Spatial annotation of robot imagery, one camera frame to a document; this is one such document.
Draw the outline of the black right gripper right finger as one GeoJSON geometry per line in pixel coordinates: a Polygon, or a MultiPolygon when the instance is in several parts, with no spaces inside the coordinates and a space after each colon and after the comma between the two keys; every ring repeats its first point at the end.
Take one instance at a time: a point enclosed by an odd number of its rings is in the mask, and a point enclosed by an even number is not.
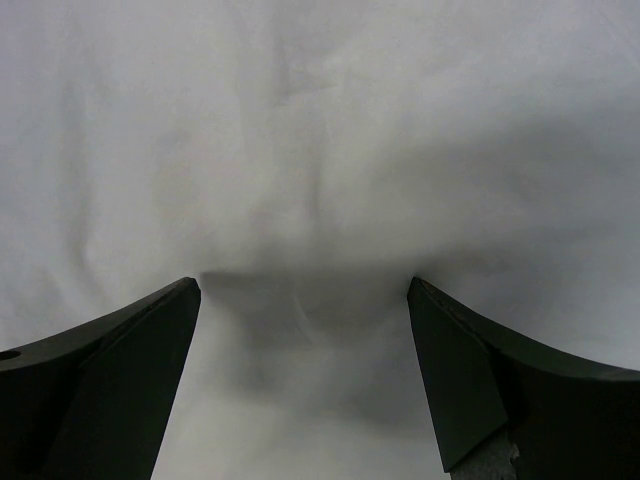
{"type": "Polygon", "coordinates": [[[638,477],[637,371],[542,344],[419,278],[407,303],[451,478],[638,477]]]}

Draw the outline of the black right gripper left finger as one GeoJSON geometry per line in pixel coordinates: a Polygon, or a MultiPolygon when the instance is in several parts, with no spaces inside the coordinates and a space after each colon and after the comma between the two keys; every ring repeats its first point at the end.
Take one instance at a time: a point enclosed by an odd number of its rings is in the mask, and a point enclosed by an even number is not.
{"type": "Polygon", "coordinates": [[[151,478],[200,304],[197,281],[183,278],[3,351],[2,478],[151,478]]]}

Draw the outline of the white t-shirt green trim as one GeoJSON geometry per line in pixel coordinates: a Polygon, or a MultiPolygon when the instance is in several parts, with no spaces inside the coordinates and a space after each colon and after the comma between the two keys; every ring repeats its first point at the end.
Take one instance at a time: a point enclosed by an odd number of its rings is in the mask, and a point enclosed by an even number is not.
{"type": "Polygon", "coordinates": [[[639,365],[635,1],[5,1],[1,345],[181,278],[158,479],[439,479],[406,291],[639,365]]]}

